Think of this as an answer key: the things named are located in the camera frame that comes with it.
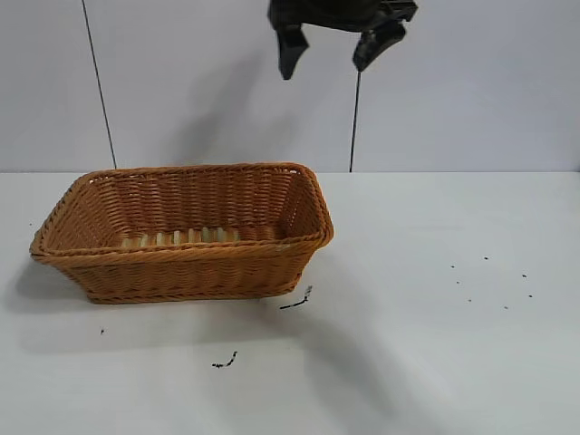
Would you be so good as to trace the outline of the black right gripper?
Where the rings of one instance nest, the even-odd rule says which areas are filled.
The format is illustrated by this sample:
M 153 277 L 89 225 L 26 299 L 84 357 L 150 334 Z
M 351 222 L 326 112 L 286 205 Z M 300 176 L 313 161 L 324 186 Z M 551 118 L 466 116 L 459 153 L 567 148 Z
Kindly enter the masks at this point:
M 406 30 L 401 22 L 409 22 L 417 10 L 414 1 L 271 1 L 268 19 L 276 30 L 279 72 L 289 81 L 309 48 L 301 24 L 363 32 L 353 53 L 354 66 L 363 72 L 404 38 Z

